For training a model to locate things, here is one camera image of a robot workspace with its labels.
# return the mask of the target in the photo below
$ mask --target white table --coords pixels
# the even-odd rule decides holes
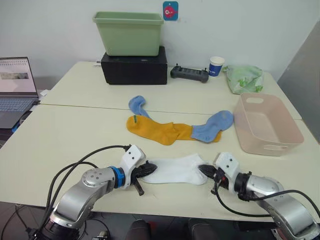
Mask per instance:
[[[87,153],[108,145],[138,145],[148,158],[177,158],[193,153],[212,163],[218,152],[232,152],[244,172],[268,176],[280,181],[285,189],[305,192],[319,206],[319,145],[303,121],[296,123],[304,143],[282,157],[248,154],[241,150],[234,126],[222,133],[218,143],[176,141],[164,146],[139,137],[126,129],[129,110],[40,105],[0,150],[0,201],[44,206],[53,176],[64,166],[77,162]],[[200,125],[210,115],[153,112],[160,123],[173,121]],[[118,166],[122,149],[93,155],[89,161],[100,168]],[[66,181],[61,193],[77,183],[88,166],[79,166]],[[191,184],[141,183],[145,194],[139,196],[132,186],[115,189],[101,198],[95,211],[198,217],[224,220],[271,221],[271,218],[248,218],[226,211],[210,193],[213,181]],[[263,214],[254,202],[243,202],[236,195],[220,190],[225,203],[245,213]],[[319,221],[310,204],[295,196]]]
[[[93,62],[78,62],[41,102],[48,105],[126,109],[130,99],[142,95],[149,112],[212,115],[221,110],[233,111],[239,95],[232,94],[226,76],[221,73],[207,83],[170,78],[167,85],[109,85],[101,67]],[[269,73],[265,73],[262,93],[279,97],[294,119],[301,116]]]

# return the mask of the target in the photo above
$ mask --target paper cup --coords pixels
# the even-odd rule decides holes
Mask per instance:
[[[220,56],[213,56],[210,58],[209,75],[216,77],[219,75],[222,65],[225,63],[225,59]]]

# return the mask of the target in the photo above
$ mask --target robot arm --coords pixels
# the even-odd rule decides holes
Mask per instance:
[[[219,181],[220,186],[239,199],[250,201],[284,190],[283,186],[269,177],[242,173],[239,162],[229,152],[218,155],[217,170],[213,166],[201,165],[199,169],[208,177]],[[312,240],[320,234],[320,228],[308,210],[295,198],[282,194],[256,201],[273,218],[289,240]]]
[[[62,196],[48,223],[41,232],[35,233],[33,239],[77,239],[78,229],[88,218],[95,202],[113,189],[126,189],[130,185],[135,185],[139,195],[143,195],[137,178],[149,175],[157,168],[148,161],[136,167],[136,164],[145,157],[140,148],[132,145],[123,155],[119,168],[110,166],[86,171],[80,181]]]

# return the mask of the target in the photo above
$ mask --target sticker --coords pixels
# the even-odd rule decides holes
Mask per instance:
[[[177,1],[165,1],[163,3],[163,19],[165,21],[178,20],[179,4]]]

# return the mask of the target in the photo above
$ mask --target green plastic bag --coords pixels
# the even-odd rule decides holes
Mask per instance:
[[[222,69],[234,94],[259,93],[264,84],[264,71],[256,66],[228,65]]]

